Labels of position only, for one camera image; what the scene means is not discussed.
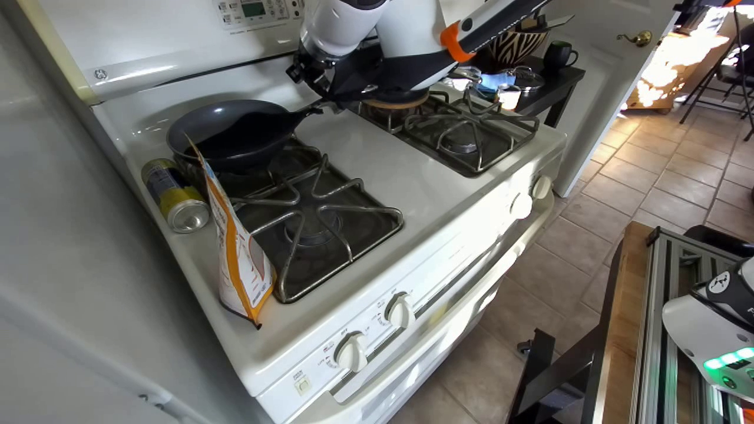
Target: tile floor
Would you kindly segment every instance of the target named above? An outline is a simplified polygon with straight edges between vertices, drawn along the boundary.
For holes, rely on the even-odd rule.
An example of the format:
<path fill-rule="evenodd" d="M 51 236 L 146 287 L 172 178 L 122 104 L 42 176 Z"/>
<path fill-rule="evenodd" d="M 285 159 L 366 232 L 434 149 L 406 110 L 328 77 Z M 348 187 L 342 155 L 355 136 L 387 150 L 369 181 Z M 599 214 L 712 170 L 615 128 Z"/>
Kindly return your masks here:
<path fill-rule="evenodd" d="M 705 222 L 754 240 L 754 141 L 741 143 L 744 132 L 734 116 L 710 109 L 685 125 L 678 110 L 617 119 L 481 324 L 393 421 L 503 421 L 523 370 L 515 344 L 542 327 L 563 351 L 599 321 L 627 222 L 671 230 Z"/>

